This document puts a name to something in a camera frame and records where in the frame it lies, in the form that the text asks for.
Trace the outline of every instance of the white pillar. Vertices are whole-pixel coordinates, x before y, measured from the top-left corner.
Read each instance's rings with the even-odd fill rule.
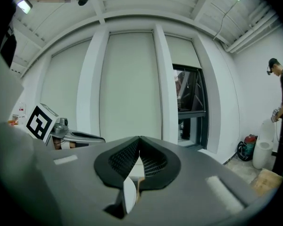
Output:
[[[221,133],[221,102],[216,78],[216,70],[218,69],[216,64],[224,63],[224,61],[215,61],[216,57],[219,58],[220,53],[214,54],[216,49],[214,42],[206,36],[202,36],[202,34],[195,36],[193,45],[200,60],[207,87],[209,113],[207,150],[211,154],[217,154]]]
[[[162,138],[177,144],[178,112],[172,59],[162,26],[155,24],[154,41],[158,62],[162,104]]]
[[[100,136],[100,79],[109,30],[95,32],[88,47],[79,80],[76,99],[77,130]]]

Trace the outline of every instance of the floor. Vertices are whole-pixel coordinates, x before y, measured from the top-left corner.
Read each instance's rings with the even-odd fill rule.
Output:
[[[271,156],[265,169],[272,170],[275,163],[275,157]],[[228,169],[232,170],[238,176],[240,176],[244,181],[250,184],[261,172],[253,167],[252,161],[242,161],[238,156],[234,156],[226,165]]]
[[[178,143],[177,144],[180,145],[180,146],[187,147],[187,146],[191,146],[191,145],[193,145],[195,143],[190,141],[190,140],[178,139]]]

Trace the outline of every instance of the white container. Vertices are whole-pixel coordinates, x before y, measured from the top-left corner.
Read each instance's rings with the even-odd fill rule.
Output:
[[[124,181],[124,197],[126,211],[129,213],[136,203],[137,191],[134,182],[127,177]]]
[[[274,147],[275,125],[271,119],[265,120],[260,128],[260,133],[255,145],[253,166],[262,169],[272,155]]]

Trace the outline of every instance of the window frame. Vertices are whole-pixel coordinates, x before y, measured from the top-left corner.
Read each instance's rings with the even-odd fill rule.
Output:
[[[173,70],[181,70],[186,72],[196,72],[200,80],[200,87],[203,96],[203,110],[200,111],[178,111],[178,120],[184,120],[189,118],[198,118],[197,120],[197,136],[196,143],[191,145],[201,146],[203,149],[207,148],[208,144],[208,130],[209,130],[209,117],[208,117],[208,94],[205,84],[205,79],[202,69],[193,68],[184,65],[173,64]]]

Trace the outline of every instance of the electrical cable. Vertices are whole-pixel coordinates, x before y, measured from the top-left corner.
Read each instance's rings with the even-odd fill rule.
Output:
[[[62,144],[62,143],[64,143],[65,141],[61,141],[61,142],[58,142],[58,143],[54,143],[55,145],[57,145],[57,144]]]
[[[236,1],[236,2],[234,3],[234,5],[231,6],[230,10],[228,10],[228,11],[225,13],[225,15],[223,16],[222,21],[221,21],[220,29],[219,29],[218,33],[216,33],[215,37],[213,38],[213,41],[215,40],[215,38],[216,38],[216,37],[219,35],[219,33],[221,32],[222,25],[223,25],[223,20],[224,20],[225,16],[232,10],[232,8],[233,8],[238,2],[239,2],[239,1]]]
[[[276,134],[276,136],[277,136],[277,140],[278,140],[278,142],[279,142],[279,138],[278,138],[278,122],[276,122],[275,123],[275,134]]]

